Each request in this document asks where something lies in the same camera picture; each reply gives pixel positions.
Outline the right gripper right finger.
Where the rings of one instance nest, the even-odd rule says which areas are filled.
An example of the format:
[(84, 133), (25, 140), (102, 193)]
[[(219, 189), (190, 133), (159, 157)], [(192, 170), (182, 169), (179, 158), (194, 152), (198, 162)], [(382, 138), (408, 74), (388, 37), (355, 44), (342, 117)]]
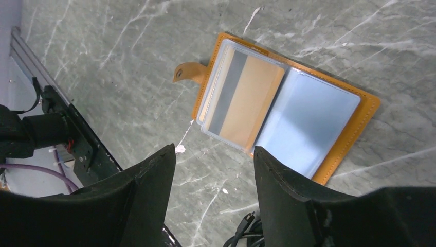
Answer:
[(262, 147), (253, 160), (266, 246), (435, 246), (434, 187), (355, 197), (306, 178)]

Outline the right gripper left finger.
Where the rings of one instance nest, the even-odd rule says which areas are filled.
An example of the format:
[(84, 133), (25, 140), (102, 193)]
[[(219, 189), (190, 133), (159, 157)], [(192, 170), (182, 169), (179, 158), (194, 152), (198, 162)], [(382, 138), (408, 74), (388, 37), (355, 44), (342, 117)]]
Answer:
[(173, 144), (69, 195), (1, 192), (1, 246), (176, 246), (165, 228)]

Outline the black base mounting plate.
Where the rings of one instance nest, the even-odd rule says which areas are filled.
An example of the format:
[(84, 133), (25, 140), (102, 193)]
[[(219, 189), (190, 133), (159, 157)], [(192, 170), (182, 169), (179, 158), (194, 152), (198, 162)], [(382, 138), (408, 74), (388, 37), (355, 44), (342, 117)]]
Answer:
[(84, 186), (122, 171), (76, 107), (62, 98), (53, 86), (44, 87), (42, 99), (45, 114), (57, 113), (66, 120), (69, 130), (66, 149), (75, 159), (74, 173)]

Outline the gold card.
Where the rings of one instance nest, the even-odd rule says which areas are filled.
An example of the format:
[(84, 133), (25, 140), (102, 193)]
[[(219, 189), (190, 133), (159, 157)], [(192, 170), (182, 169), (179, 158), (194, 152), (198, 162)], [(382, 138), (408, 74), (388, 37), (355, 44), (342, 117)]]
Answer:
[(202, 131), (249, 150), (265, 119), (285, 68), (230, 50), (224, 57)]

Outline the aluminium rail frame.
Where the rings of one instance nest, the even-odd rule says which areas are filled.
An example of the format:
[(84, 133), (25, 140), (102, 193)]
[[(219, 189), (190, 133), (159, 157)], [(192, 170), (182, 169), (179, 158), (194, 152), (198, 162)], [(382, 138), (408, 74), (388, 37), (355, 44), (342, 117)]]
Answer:
[(10, 57), (18, 65), (24, 75), (32, 81), (35, 77), (41, 88), (41, 97), (60, 107), (68, 108), (71, 104), (67, 96), (56, 84), (54, 78), (34, 54), (17, 26), (11, 28)]

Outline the orange card holder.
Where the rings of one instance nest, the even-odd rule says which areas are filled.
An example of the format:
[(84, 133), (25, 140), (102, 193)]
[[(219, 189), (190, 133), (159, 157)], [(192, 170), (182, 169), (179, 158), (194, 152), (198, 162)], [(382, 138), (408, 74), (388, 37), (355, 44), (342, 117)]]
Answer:
[[(213, 89), (230, 50), (257, 56), (285, 68), (253, 146), (240, 149), (202, 131)], [(192, 80), (200, 89), (192, 112), (201, 131), (248, 155), (260, 146), (285, 166), (325, 185), (380, 106), (368, 92), (301, 63), (222, 32), (208, 65), (177, 66), (173, 81)]]

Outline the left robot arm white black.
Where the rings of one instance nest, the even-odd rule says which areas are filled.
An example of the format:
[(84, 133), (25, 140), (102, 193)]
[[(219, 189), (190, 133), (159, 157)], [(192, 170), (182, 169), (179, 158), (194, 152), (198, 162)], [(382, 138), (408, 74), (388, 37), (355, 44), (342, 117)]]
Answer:
[(29, 158), (34, 150), (64, 144), (70, 139), (67, 120), (60, 113), (20, 118), (1, 105), (1, 161)]

